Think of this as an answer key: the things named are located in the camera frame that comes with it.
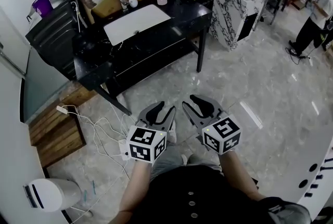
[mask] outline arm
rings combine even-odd
[[[133,210],[140,204],[148,192],[150,173],[150,163],[142,161],[135,162],[130,182],[120,202],[119,212],[110,224],[123,224],[130,220]]]
[[[319,11],[319,13],[320,13],[321,15],[323,15],[325,18],[328,17],[328,14],[326,13],[326,11],[324,11],[322,8],[320,8],[320,7],[318,6],[318,3],[317,3],[317,2],[314,2],[313,5],[314,5],[315,8],[317,8],[317,10]]]
[[[255,201],[265,197],[258,192],[252,178],[245,170],[235,151],[229,151],[219,156],[222,171],[229,184],[242,191],[249,198]]]

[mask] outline tile floor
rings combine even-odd
[[[180,151],[217,161],[216,155],[196,139],[196,130],[181,108],[182,101],[189,101],[190,94],[216,99],[243,126],[242,144],[237,152],[264,194],[286,170],[289,160],[297,156],[309,132],[317,125],[332,121],[333,80],[322,50],[312,52],[313,66],[307,60],[295,65],[285,52],[288,41],[296,38],[308,16],[308,10],[298,11],[290,6],[278,13],[272,26],[267,24],[269,20],[260,23],[251,39],[232,52],[208,36],[201,73],[196,72],[197,55],[193,53],[130,88],[120,99],[132,110],[134,118],[156,101],[165,101],[165,111],[175,105]],[[110,104],[100,96],[79,110],[94,122],[105,116],[115,129],[120,129]],[[132,124],[129,118],[125,122],[128,126]],[[108,128],[106,121],[100,124],[114,139],[122,138]],[[51,177],[72,179],[83,192],[86,190],[77,204],[82,209],[92,206],[120,177],[93,207],[94,218],[83,217],[77,221],[108,223],[117,213],[127,178],[118,164],[97,153],[93,128],[86,124],[81,127],[87,146],[51,166],[49,173]],[[119,154],[117,143],[97,129],[109,155]],[[119,156],[114,159],[126,164]],[[133,162],[129,161],[126,165],[129,175],[132,168]],[[67,212],[72,220],[81,214],[72,209]]]

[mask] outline purple container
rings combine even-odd
[[[35,0],[32,4],[32,7],[38,12],[38,14],[44,18],[47,16],[52,10],[52,5],[49,0]]]

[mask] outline gray shorts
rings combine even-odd
[[[204,165],[208,166],[212,169],[221,171],[221,167],[210,162],[205,161],[199,158],[197,155],[193,154],[189,157],[187,161],[187,165],[184,165],[183,158],[180,152],[177,149],[177,146],[170,143],[166,150],[161,154],[161,156],[157,159],[152,167],[152,172],[150,176],[150,181],[154,180],[158,175],[162,173],[169,172],[175,168],[181,166],[198,166]]]

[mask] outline marble cabinet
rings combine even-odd
[[[265,0],[214,0],[209,33],[232,50],[249,38]]]

